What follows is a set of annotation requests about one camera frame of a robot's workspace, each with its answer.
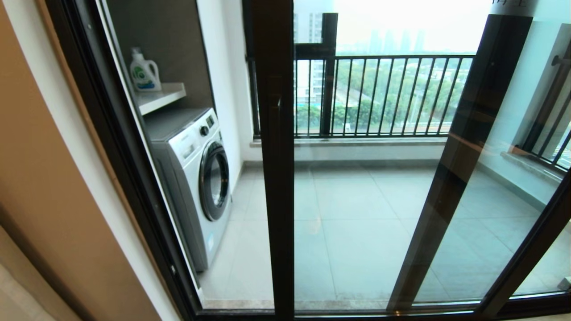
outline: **hazy sky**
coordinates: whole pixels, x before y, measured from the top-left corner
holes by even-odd
[[[366,42],[371,31],[392,29],[397,42],[403,30],[412,40],[425,30],[424,49],[476,51],[490,0],[323,0],[339,13],[337,44]]]

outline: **sliding glass door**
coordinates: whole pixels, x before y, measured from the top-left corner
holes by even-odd
[[[489,316],[569,288],[565,5],[245,3],[282,311]],[[547,161],[520,147],[538,122]]]

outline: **white bottle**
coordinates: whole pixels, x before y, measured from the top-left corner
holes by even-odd
[[[145,60],[141,49],[131,48],[133,62],[131,62],[131,79],[137,91],[160,91],[159,69],[152,60]]]

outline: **washing machine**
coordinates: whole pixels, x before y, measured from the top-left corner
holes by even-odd
[[[144,118],[161,184],[197,271],[212,265],[230,215],[228,160],[212,108]]]

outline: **shelf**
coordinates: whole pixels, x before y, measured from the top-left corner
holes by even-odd
[[[162,83],[161,85],[163,88],[161,91],[135,93],[135,100],[139,105],[141,115],[146,115],[186,96],[182,82]]]

